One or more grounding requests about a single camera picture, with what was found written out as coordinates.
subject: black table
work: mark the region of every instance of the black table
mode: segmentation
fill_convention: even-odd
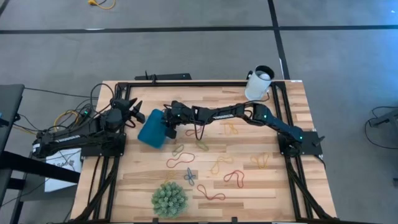
[[[78,183],[80,173],[40,162],[29,157],[5,151],[12,125],[19,120],[18,108],[22,101],[24,85],[0,85],[0,202],[3,203],[7,189],[20,190],[19,198],[11,218],[11,223],[18,223],[23,202],[20,201],[25,186],[27,173],[44,177]],[[23,179],[11,178],[13,170],[25,172]]]

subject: yellow cable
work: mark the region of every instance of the yellow cable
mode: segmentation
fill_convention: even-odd
[[[250,157],[250,161],[253,162],[253,163],[257,163],[257,166],[259,167],[259,169],[267,168],[267,161],[268,161],[269,155],[267,154],[267,159],[266,159],[266,153],[262,154],[262,163],[264,164],[263,166],[260,165],[260,161],[259,161],[260,157],[261,156],[251,156]]]
[[[60,118],[62,118],[62,117],[65,116],[66,114],[70,114],[70,113],[71,113],[71,114],[74,114],[74,115],[76,116],[75,124],[77,124],[77,122],[79,122],[79,114],[76,113],[76,112],[74,112],[74,111],[67,111],[67,112],[64,112],[64,113],[60,114],[60,115],[55,119],[55,121],[54,121],[54,126],[57,125],[58,120],[59,120]]]
[[[225,128],[225,126],[226,126],[227,124],[228,124],[228,126],[229,126],[229,134],[226,133],[226,128]],[[233,124],[231,124],[231,123],[227,123],[227,124],[224,124],[224,133],[225,133],[225,135],[230,135],[231,133],[232,133],[232,134],[239,134],[239,131],[234,127]]]
[[[225,163],[228,163],[228,164],[232,164],[233,162],[234,162],[234,158],[232,158],[232,157],[222,157],[222,156],[219,156],[218,158],[217,158],[217,161],[216,161],[216,163],[214,164],[214,166],[210,169],[210,172],[212,173],[212,174],[218,174],[219,172],[220,172],[220,165],[218,164],[218,163],[220,163],[220,162],[225,162]]]
[[[91,4],[92,6],[98,6],[98,7],[102,8],[102,9],[108,10],[108,9],[112,9],[112,8],[114,7],[114,5],[116,4],[116,0],[113,0],[112,6],[110,6],[110,7],[103,7],[103,6],[100,6],[100,5],[97,3],[96,0],[88,0],[88,4]]]
[[[23,128],[20,128],[20,127],[13,126],[13,128],[18,129],[18,130],[23,131],[23,132],[28,133],[28,134],[36,135],[32,131],[29,131],[29,130],[26,130],[26,129],[23,129]]]

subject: rubber band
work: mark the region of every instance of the rubber band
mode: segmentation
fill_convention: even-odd
[[[180,152],[182,152],[184,150],[184,145],[181,144],[178,147],[176,147],[173,151],[172,151],[172,155],[175,157],[176,155],[178,155]]]
[[[229,134],[227,134],[226,133],[226,125],[228,124],[228,126],[229,126]],[[231,135],[231,134],[239,134],[239,131],[234,127],[234,125],[232,124],[232,123],[227,123],[227,124],[224,124],[224,133],[225,133],[225,135]]]
[[[197,129],[197,134],[201,133],[202,128],[203,128],[203,126],[200,126],[200,127]],[[185,131],[185,135],[186,135],[186,136],[191,136],[191,135],[193,135],[193,134],[195,134],[195,130],[194,130],[194,129],[189,129],[189,130],[186,130],[186,131]]]
[[[166,179],[164,180],[163,184],[166,184],[169,180],[173,179],[177,173],[174,170],[171,170],[167,173]]]
[[[197,176],[192,174],[192,171],[189,167],[187,169],[187,172],[188,172],[188,174],[184,176],[184,179],[187,180],[191,186],[194,186],[195,183],[194,183],[193,179],[196,178]]]
[[[207,152],[209,151],[209,147],[201,140],[197,140],[195,144],[203,151]]]
[[[242,174],[242,181],[241,181],[241,182],[242,182],[242,186],[239,185],[239,173]],[[239,187],[239,188],[243,188],[244,173],[243,173],[242,171],[240,171],[240,170],[236,170],[236,171],[234,171],[234,172],[232,172],[232,173],[230,173],[230,174],[225,175],[225,176],[224,176],[224,181],[225,181],[225,182],[230,181],[231,178],[232,178],[232,176],[233,176],[234,174],[236,174],[236,175],[238,176],[238,177],[236,178],[236,183],[237,183],[238,187]]]
[[[204,189],[205,191],[203,192],[203,191],[199,190],[199,186],[202,186],[203,189]],[[207,196],[206,188],[205,188],[205,186],[203,186],[202,184],[199,184],[199,185],[197,186],[197,189],[207,198],[207,200],[213,200],[213,199],[225,200],[225,198],[226,198],[226,197],[225,197],[225,194],[223,194],[223,193],[218,193],[218,194],[216,194],[216,195],[214,195],[214,196],[212,196],[212,197]]]
[[[264,152],[262,154],[262,163],[264,164],[263,166],[260,165],[260,159],[259,158],[261,156],[251,156],[250,157],[250,161],[253,162],[253,163],[257,163],[257,166],[259,167],[259,169],[265,169],[265,168],[267,168],[267,161],[268,161],[269,155],[267,154],[267,159],[265,159],[265,156],[266,156],[266,153]]]
[[[214,164],[214,166],[210,169],[210,172],[211,172],[212,174],[215,175],[215,174],[218,174],[218,173],[220,172],[220,165],[219,165],[220,162],[225,162],[225,163],[228,163],[228,164],[232,164],[232,163],[234,162],[234,158],[232,158],[232,157],[222,157],[222,156],[219,156],[219,157],[217,158],[217,161],[216,161],[216,163]]]
[[[177,160],[179,160],[180,157],[181,157],[182,155],[184,155],[184,154],[192,155],[192,156],[193,156],[192,160],[191,160],[191,161],[180,161],[180,162],[176,163],[174,166],[169,166],[169,161],[177,161]],[[189,152],[183,152],[183,153],[181,153],[181,154],[178,156],[178,158],[176,158],[176,159],[173,159],[173,158],[168,159],[168,161],[166,162],[166,166],[167,166],[168,168],[174,168],[175,166],[177,166],[177,165],[178,165],[179,163],[181,163],[181,162],[190,163],[190,162],[192,162],[192,161],[194,161],[194,160],[195,160],[195,155],[194,155],[194,154],[189,153]]]

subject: red rubber band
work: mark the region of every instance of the red rubber band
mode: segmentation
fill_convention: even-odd
[[[180,161],[180,162],[176,163],[174,166],[169,166],[169,161],[171,161],[171,160],[177,161],[177,160],[180,159],[180,157],[181,157],[183,154],[192,155],[192,156],[193,156],[193,159],[192,159],[191,161]],[[192,162],[192,161],[194,161],[194,160],[195,160],[195,155],[194,155],[194,154],[189,153],[189,152],[183,152],[183,153],[181,153],[181,154],[178,156],[178,158],[176,158],[176,159],[174,159],[174,158],[168,159],[168,161],[166,162],[166,166],[167,166],[168,168],[174,168],[175,166],[177,166],[177,165],[178,165],[179,163],[181,163],[181,162],[190,163],[190,162]]]
[[[199,190],[199,186],[202,186],[203,187],[203,189],[205,189],[205,191],[203,192],[203,191],[201,191],[201,190]],[[225,194],[223,194],[223,193],[218,193],[218,194],[216,194],[216,195],[214,195],[214,196],[212,196],[212,197],[208,197],[207,196],[207,191],[206,191],[206,187],[205,186],[203,186],[202,184],[199,184],[198,186],[197,186],[197,189],[207,198],[207,200],[213,200],[213,199],[218,199],[218,200],[225,200]]]
[[[239,172],[242,174],[242,181],[241,181],[241,182],[242,182],[242,186],[239,185]],[[237,183],[238,187],[239,187],[239,188],[243,188],[244,173],[243,173],[242,171],[240,171],[240,170],[236,170],[236,171],[234,171],[234,172],[232,172],[232,173],[230,173],[230,174],[225,175],[225,176],[224,176],[224,181],[225,181],[225,182],[230,181],[231,178],[232,178],[232,176],[233,176],[234,174],[237,175],[236,183]]]

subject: white paper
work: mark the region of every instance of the white paper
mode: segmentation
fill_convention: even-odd
[[[81,172],[80,151],[80,148],[64,149],[55,153],[52,156],[48,156],[45,162],[51,165],[62,167],[64,169]],[[70,187],[73,185],[76,184],[62,180],[49,179],[44,184],[44,192],[52,192],[54,190],[64,189],[65,187]]]

